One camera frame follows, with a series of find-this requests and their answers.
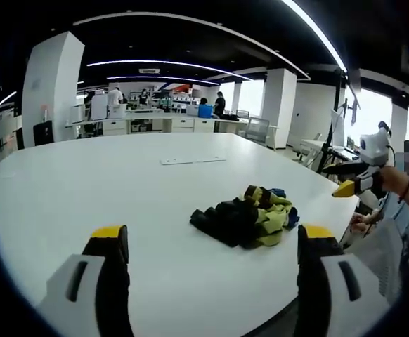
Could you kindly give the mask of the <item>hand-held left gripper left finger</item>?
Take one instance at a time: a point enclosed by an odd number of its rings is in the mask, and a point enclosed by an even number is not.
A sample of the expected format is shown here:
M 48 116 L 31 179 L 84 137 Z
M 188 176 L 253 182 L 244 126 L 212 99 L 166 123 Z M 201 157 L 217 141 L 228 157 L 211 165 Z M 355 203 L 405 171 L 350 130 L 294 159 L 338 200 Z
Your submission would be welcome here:
M 95 230 L 47 281 L 39 313 L 60 336 L 133 336 L 128 264 L 127 227 Z

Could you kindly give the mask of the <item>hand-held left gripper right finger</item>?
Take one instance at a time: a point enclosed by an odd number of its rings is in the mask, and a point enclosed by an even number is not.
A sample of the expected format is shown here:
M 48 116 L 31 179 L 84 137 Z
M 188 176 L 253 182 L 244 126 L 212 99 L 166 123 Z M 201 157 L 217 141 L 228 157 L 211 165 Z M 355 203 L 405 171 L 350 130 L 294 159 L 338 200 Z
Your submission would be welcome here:
M 364 336 L 389 304 L 379 280 L 325 227 L 299 225 L 296 336 Z

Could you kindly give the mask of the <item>person's right hand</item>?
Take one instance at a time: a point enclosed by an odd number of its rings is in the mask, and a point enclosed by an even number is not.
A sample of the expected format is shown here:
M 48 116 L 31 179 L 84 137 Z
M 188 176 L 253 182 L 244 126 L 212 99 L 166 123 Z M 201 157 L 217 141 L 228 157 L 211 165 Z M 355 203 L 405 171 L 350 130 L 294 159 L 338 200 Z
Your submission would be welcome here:
M 408 186 L 409 175 L 393 166 L 384 166 L 379 171 L 383 190 L 402 196 Z

